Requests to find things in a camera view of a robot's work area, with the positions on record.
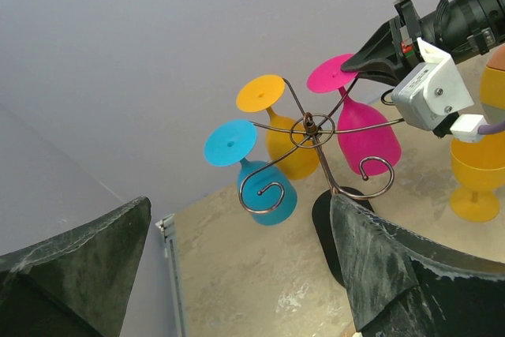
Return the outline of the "yellow wine glass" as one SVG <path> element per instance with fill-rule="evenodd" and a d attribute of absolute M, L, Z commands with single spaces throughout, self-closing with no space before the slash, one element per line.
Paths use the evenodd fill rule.
<path fill-rule="evenodd" d="M 487 222 L 500 210 L 494 192 L 504 185 L 504 133 L 478 143 L 453 139 L 451 169 L 460 187 L 450 197 L 452 211 L 471 222 Z"/>
<path fill-rule="evenodd" d="M 246 113 L 267 111 L 269 126 L 289 131 L 295 120 L 276 114 L 272 106 L 281 98 L 286 89 L 286 82 L 278 75 L 266 74 L 246 84 L 238 93 L 236 105 Z M 295 145 L 289 133 L 268 129 L 265 137 L 266 149 L 271 160 L 280 158 Z M 290 179 L 300 180 L 308 177 L 319 166 L 316 151 L 312 148 L 298 148 L 276 166 Z"/>

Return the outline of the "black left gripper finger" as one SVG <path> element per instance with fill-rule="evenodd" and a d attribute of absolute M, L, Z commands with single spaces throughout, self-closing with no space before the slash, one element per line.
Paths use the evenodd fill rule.
<path fill-rule="evenodd" d="M 398 84 L 398 79 L 394 75 L 377 71 L 361 71 L 358 73 L 357 77 L 360 79 L 390 85 L 392 87 L 395 87 Z"/>
<path fill-rule="evenodd" d="M 348 58 L 341 70 L 345 73 L 392 75 L 395 48 L 389 23 L 383 23 L 365 45 Z"/>
<path fill-rule="evenodd" d="M 363 336 L 502 336 L 504 265 L 448 248 L 341 194 L 331 229 Z"/>
<path fill-rule="evenodd" d="M 3 336 L 118 336 L 152 220 L 138 197 L 1 257 Z"/>

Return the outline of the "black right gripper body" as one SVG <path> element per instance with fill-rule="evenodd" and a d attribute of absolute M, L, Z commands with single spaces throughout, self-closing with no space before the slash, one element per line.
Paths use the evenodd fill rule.
<path fill-rule="evenodd" d="M 423 61 L 417 39 L 434 42 L 434 16 L 420 17 L 411 0 L 396 0 L 394 7 L 397 15 L 389 22 L 394 48 L 391 60 L 395 76 L 405 77 Z"/>

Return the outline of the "pink wine glass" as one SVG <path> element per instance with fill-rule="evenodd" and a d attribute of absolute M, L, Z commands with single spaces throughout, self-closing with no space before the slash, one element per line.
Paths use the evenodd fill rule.
<path fill-rule="evenodd" d="M 337 90 L 346 97 L 336 130 L 339 147 L 354 173 L 360 172 L 359 163 L 369 156 L 380 157 L 395 166 L 402 156 L 402 148 L 393 129 L 384 125 L 387 119 L 377 109 L 346 94 L 346 86 L 357 74 L 344 73 L 341 65 L 351 57 L 351 54 L 341 54 L 320 64 L 309 75 L 307 87 L 315 93 Z"/>

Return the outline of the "blue wine glass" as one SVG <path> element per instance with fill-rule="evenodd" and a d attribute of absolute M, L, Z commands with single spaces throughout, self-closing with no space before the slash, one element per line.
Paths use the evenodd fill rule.
<path fill-rule="evenodd" d="M 237 188 L 245 205 L 252 209 L 249 215 L 261 225 L 274 226 L 294 212 L 297 192 L 276 166 L 247 159 L 256 141 L 254 124 L 245 119 L 235 119 L 211 133 L 204 146 L 204 157 L 215 167 L 240 164 Z"/>

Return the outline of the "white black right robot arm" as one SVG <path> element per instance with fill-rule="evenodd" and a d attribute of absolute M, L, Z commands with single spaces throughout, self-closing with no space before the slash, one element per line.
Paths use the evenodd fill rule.
<path fill-rule="evenodd" d="M 457 64 L 504 43 L 504 0 L 439 0 L 424 17 L 411 0 L 395 1 L 395 9 L 397 15 L 341 65 L 343 72 L 395 86 L 424 61 L 419 38 Z"/>

